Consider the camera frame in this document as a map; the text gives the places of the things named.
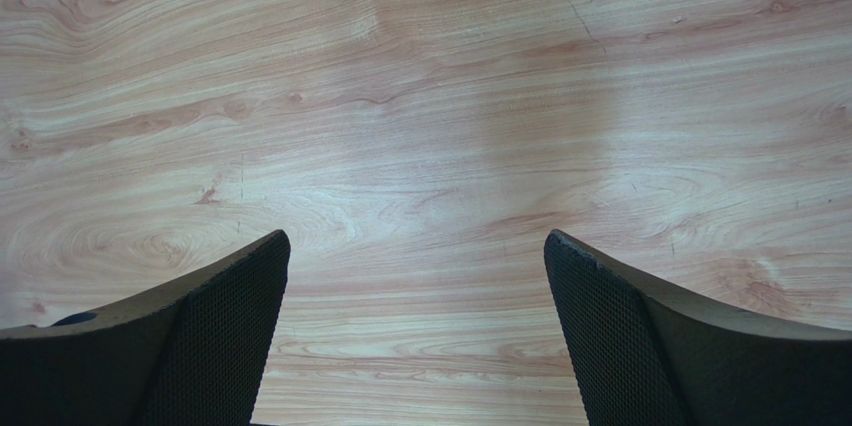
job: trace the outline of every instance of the wooden surface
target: wooden surface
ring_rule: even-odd
[[[852,0],[0,0],[0,326],[283,228],[254,421],[583,424],[561,228],[852,328]]]

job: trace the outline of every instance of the wood grain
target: wood grain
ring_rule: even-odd
[[[283,228],[256,422],[583,424],[558,227],[852,328],[852,0],[0,1],[0,326]]]

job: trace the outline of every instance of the black mesh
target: black mesh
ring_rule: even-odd
[[[589,424],[691,424],[639,293],[558,231],[544,260]]]
[[[287,282],[280,236],[186,297],[137,424],[248,424]]]
[[[701,424],[852,425],[852,341],[743,334],[648,307]]]

